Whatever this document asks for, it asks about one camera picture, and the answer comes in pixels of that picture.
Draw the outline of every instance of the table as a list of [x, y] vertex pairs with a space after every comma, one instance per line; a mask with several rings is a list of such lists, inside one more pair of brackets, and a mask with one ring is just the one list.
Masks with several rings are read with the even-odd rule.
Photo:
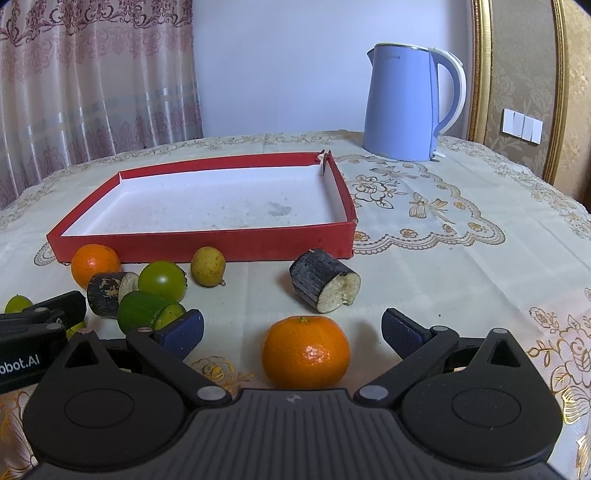
[[[341, 386], [353, 391], [399, 360], [380, 334], [389, 307], [462, 336], [505, 327], [563, 407], [564, 429], [551, 464], [567, 478], [588, 478], [591, 216], [527, 168], [479, 144], [442, 137], [438, 150], [446, 158], [429, 163], [387, 161], [360, 144], [361, 134], [347, 131], [206, 138], [56, 172], [0, 212], [0, 304], [14, 294], [37, 302], [78, 288], [69, 269], [55, 261], [45, 235], [119, 170], [192, 158], [332, 150], [359, 218], [355, 255], [346, 263], [362, 277], [354, 305], [330, 314], [352, 348]], [[232, 393], [240, 385], [267, 387], [259, 358], [266, 329], [311, 312], [293, 294], [289, 265], [231, 263], [225, 287], [190, 282], [182, 303], [203, 312], [206, 333], [186, 362]], [[136, 272], [142, 267], [125, 265]], [[86, 321], [102, 338], [122, 336], [114, 320], [89, 314]], [[20, 427], [33, 389], [0, 402], [3, 478], [17, 478], [35, 463]]]

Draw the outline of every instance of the orange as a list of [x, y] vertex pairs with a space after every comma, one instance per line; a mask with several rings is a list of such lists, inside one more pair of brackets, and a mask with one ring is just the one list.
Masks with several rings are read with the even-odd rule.
[[349, 342], [333, 320], [294, 316], [273, 324], [262, 348], [262, 367], [279, 388], [333, 387], [349, 367]]
[[121, 270], [121, 262], [115, 250], [104, 245], [89, 244], [80, 247], [72, 257], [72, 277], [81, 288], [97, 273], [115, 273]]

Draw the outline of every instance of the electric kettle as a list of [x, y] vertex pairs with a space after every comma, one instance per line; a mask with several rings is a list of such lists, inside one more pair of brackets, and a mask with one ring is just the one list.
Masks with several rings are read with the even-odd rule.
[[[437, 137], [458, 119], [466, 102], [462, 62], [448, 51], [408, 44], [378, 43], [368, 52], [373, 71], [363, 147], [380, 157], [430, 161]], [[453, 102], [439, 121], [437, 65], [452, 74]]]

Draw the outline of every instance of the beige patterned wallpaper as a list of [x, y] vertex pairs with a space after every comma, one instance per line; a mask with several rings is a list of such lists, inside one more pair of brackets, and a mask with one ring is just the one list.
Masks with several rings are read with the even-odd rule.
[[569, 101], [554, 186], [590, 208], [591, 17], [574, 0], [564, 0], [564, 20], [569, 47]]
[[[552, 0], [491, 0], [492, 91], [485, 145], [542, 177], [554, 118], [556, 37]], [[509, 108], [544, 122], [542, 143], [501, 132]]]

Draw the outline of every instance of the black vegetable piece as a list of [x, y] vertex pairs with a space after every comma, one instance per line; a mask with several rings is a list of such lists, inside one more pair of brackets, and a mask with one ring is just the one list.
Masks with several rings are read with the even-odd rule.
[[295, 292], [319, 313], [351, 305], [361, 277], [321, 248], [308, 250], [290, 267]]
[[86, 289], [90, 309], [98, 316], [117, 318], [119, 302], [138, 289], [138, 278], [133, 272], [97, 273]]

